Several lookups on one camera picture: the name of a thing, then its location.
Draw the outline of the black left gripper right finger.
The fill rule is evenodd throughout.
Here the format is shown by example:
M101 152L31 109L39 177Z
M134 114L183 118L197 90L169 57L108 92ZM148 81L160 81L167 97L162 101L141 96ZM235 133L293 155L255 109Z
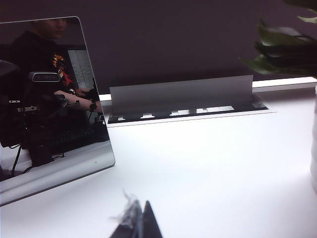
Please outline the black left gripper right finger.
M163 238L149 201L146 201L142 221L144 238Z

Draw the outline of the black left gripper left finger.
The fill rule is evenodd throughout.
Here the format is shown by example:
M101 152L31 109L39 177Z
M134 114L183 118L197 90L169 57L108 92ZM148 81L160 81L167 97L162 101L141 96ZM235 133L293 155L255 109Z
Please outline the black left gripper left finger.
M139 200L128 202L110 238L142 238L143 213Z

